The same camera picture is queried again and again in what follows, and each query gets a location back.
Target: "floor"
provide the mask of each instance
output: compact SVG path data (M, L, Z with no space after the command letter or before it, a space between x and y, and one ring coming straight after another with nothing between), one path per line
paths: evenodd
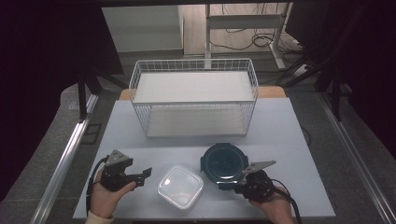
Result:
M120 60L124 74L113 77L128 84L136 60L200 57L202 58L202 55L199 52L191 52L189 55L167 52L145 55L122 53ZM268 49L260 52L221 52L215 53L213 57L249 57L254 63L261 86L274 85L283 74L277 71ZM288 61L292 63L297 60L298 55L288 55L288 57ZM120 96L122 91L122 88L113 82L99 78L103 90L99 95L95 116L91 120L92 128L100 127L99 132L95 137L87 133L83 136L63 187L50 210L47 223L84 222L84 220L74 220L72 215L82 191L82 183L85 183L88 178L93 158L106 129L106 121L111 113L114 100ZM324 224L384 223L320 102L320 97L313 87L316 79L317 77L313 76L293 87L286 88L285 92L292 102L336 217L304 218L303 222ZM342 123L371 175L382 189L390 206L396 208L396 161L348 104L347 94L341 98L340 113L343 119ZM61 106L47 134L8 196L1 202L0 223L28 223L31 220L77 122L78 89L77 86L72 86L63 92ZM116 219L114 223L131 223L131 221Z

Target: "sleeve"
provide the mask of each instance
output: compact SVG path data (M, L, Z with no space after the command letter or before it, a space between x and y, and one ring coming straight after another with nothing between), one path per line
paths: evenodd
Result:
M102 217L96 216L95 214L91 213L91 211L89 211L87 220L85 221L85 224L110 224L113 220L114 220L114 217L102 218Z

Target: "cable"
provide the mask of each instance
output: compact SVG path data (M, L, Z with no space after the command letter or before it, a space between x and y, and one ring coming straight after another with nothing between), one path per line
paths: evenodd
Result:
M301 129L306 133L306 135L308 135L308 141L307 141L307 145L310 146L311 145L311 134L309 133L309 131L307 131L303 126L301 126Z
M250 46L253 45L253 42L252 42L251 44L249 44L249 45L248 45L247 47L245 47L245 48L242 48L242 49L235 49L235 48L231 48L231 47L224 46L224 45L213 44L212 41L210 41L210 40L209 40L209 43L210 43L211 45L215 46L215 47L221 47L221 48L226 48L226 49L234 49L234 50L244 50L244 49L248 49L248 48L250 48Z
M274 185L269 185L265 182L262 182L265 186L267 186L269 189L273 190L274 192L282 195L283 197L285 197L286 199L288 199L291 203L291 205L293 206L293 210L294 210L294 214L296 215L296 219L297 219L297 223L298 224L302 224L302 220L301 220L301 216L300 216L300 211L298 210L298 206L297 206L297 202L294 201L293 198L291 198L289 191L286 189L285 185L282 184L282 182L275 180L277 183L281 184L283 186L283 188L285 188L286 192L278 189L277 187L275 187Z
M86 210L87 210L87 215L88 215L88 212L91 210L92 187L93 187L94 184L96 184L96 183L99 182L99 181L97 181L97 182L93 183L93 180L94 180L94 178L95 178L96 171L98 170L98 168L99 168L99 166L100 166L100 164L101 164L102 162L106 162L106 161L107 161L108 157L109 157L109 156L106 156L105 158L102 158L101 160L99 160L99 162L96 164L95 168L93 169L92 174L91 174L91 178L90 178L90 180L89 180L89 182L88 182L87 193L86 193L86 199L85 199L85 208L86 208Z

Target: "wall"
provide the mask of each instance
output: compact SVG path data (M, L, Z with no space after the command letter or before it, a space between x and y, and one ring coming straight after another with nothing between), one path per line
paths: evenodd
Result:
M182 49L178 6L102 10L117 52Z

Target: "metal frame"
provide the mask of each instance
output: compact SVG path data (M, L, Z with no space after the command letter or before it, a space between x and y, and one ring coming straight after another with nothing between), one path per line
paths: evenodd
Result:
M338 137L340 138L346 153L348 154L350 160L352 161L355 169L361 178L361 182L363 186L366 188L369 193L376 209L378 210L379 215L384 220L386 224L396 223L396 216L393 213L392 208L389 205L388 199L382 192L381 188L376 184L373 175L370 173L369 168L364 163L364 160L361 158L361 154L358 149L353 144L353 141L350 139L344 125L341 121L338 121L337 117L332 113L331 103L329 102L328 96L326 93L319 93L319 99L322 103L322 107L324 108L329 121L334 127Z
M210 30L218 29L267 29L274 28L276 33L273 42L270 44L270 50L276 61L277 68L282 71L286 70L283 59L277 48L283 25L288 15L290 3L285 5L281 14L270 15L227 15L227 16L210 16L210 5L206 5L206 42L205 42L205 58L210 59L211 44Z
M43 197L41 198L41 201L35 210L35 214L30 221L31 224L46 222L64 179L66 178L67 171L69 170L69 167L74 159L78 144L85 132L85 129L88 126L88 123L90 122L92 111L96 105L97 99L98 96L91 95L90 99L88 100L88 116L82 122L79 122L76 125L76 128L73 131L66 148L64 149L64 154L62 155L58 166L56 167L55 172L53 173L52 178L47 185L46 191L44 192Z

